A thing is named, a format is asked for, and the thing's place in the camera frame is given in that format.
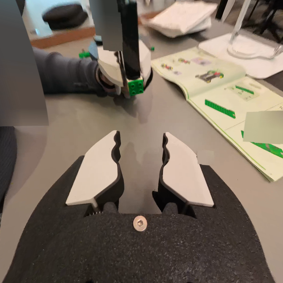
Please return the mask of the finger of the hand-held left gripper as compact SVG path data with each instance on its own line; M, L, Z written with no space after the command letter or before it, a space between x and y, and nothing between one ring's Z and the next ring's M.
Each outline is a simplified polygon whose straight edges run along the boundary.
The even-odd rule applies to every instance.
M151 52L143 41L139 41L140 71L144 82L147 82L151 73Z
M104 50L103 47L98 47L98 65L102 74L113 84L123 87L123 78L120 65L117 61L115 51Z

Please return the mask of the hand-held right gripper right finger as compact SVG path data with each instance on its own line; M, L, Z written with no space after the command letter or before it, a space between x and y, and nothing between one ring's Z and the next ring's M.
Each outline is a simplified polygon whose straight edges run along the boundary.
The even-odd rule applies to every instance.
M179 213L192 213L192 206L214 207L214 201L197 156L185 143L169 132L163 134L162 166L153 199L163 212L174 203Z

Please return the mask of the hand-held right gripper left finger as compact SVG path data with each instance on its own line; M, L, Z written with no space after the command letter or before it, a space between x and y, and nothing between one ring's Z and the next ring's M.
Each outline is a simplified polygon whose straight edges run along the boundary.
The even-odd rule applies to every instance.
M103 207L108 202L119 206L125 189L120 146L120 132L113 130L86 152L66 199L67 206Z

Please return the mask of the green square toy brick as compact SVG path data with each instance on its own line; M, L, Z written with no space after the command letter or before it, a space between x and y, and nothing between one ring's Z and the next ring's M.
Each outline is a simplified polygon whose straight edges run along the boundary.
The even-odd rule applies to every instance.
M144 81L142 77L136 80L127 80L127 83L130 97L144 93Z

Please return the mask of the black toy brick column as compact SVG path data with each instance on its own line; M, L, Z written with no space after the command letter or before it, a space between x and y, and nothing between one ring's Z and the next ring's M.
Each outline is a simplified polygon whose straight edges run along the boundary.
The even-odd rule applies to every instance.
M122 26L122 56L126 78L140 78L139 34L137 3L130 0L117 0Z

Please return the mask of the person's left forearm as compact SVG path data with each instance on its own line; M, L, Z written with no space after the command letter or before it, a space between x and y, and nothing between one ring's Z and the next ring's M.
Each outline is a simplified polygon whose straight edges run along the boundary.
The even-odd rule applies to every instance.
M32 49L44 94L107 96L97 80L96 60L68 58L58 52L48 53L36 47Z

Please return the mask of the grey desk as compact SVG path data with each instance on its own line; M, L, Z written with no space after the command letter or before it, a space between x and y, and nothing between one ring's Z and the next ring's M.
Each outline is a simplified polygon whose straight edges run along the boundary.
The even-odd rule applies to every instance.
M154 74L134 100L92 94L45 96L49 126L16 127L17 163L1 223L1 282L33 210L48 189L112 130L121 133L120 165L125 190L121 213L156 214L162 137L170 132L195 153L211 150L211 167L235 193L261 241L276 282L282 282L282 179L269 182L214 129L175 85Z

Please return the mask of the person's left hand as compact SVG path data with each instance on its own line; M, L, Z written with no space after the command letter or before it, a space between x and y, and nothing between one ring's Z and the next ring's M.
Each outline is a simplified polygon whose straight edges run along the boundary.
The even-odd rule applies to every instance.
M112 83L100 70L98 66L95 73L96 80L98 84L102 87L105 93L109 96L120 96L121 87Z

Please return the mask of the brown wooden ledge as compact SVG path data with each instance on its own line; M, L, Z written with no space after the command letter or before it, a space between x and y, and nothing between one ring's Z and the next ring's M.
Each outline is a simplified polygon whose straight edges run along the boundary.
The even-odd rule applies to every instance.
M30 40L31 46L45 49L57 45L79 41L90 38L96 34L95 27L84 27L75 30L68 30L63 33L55 33L48 37Z

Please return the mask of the black round cushion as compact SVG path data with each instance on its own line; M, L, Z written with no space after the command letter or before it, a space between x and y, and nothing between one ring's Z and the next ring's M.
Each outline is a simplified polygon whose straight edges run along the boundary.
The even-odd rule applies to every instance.
M81 4L71 3L48 9L42 14L42 19L52 31L59 31L81 26L88 19L88 14Z

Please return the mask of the toy brick instruction booklet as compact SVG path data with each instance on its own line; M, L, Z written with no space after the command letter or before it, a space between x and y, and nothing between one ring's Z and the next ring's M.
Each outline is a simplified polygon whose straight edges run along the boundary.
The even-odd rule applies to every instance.
M179 86L186 101L267 179L282 178L282 143L243 140L246 114L282 112L280 95L247 77L242 67L196 47L154 59L151 66Z

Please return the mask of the person's dark clothed body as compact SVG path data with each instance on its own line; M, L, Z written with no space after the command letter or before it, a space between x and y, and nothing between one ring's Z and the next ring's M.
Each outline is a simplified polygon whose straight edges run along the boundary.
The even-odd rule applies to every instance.
M0 214L9 189L17 158L17 141L13 126L0 127Z

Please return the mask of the clear curved stand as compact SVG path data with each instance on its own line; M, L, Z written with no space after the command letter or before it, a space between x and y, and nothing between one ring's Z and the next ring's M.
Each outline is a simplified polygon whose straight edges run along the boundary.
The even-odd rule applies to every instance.
M246 12L249 8L250 2L251 2L251 0L245 0L244 3L243 3L243 6L240 10L240 13L239 13L238 19L236 21L235 27L233 29L231 39L229 41L229 45L227 47L227 52L228 52L229 55L231 55L235 58L238 58L238 59L246 59L246 60L248 60L248 59L249 60L250 59L266 59L266 60L274 59L275 57L282 54L282 51L283 51L282 45L280 45L279 47L276 47L271 56L266 56L261 51L256 51L255 50L255 47L256 47L255 41L252 41L251 48L249 47L249 45L244 45L243 51L238 51L238 50L235 49L235 47L233 47L233 43L236 41L236 38L239 36L239 32L240 32L240 29L242 27L242 23L243 23L245 15L246 15Z

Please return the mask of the black chair frame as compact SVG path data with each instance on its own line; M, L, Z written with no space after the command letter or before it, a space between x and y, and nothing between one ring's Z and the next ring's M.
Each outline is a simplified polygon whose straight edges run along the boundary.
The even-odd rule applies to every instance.
M252 19L252 15L259 6L260 3L267 5L266 10L261 16L258 16L256 19ZM241 24L240 29L252 29L252 33L262 36L265 32L271 34L272 39L275 40L278 44L282 44L282 25L279 25L275 22L274 17L278 11L282 11L282 0L276 1L260 1L256 0L253 8L247 18L244 18Z

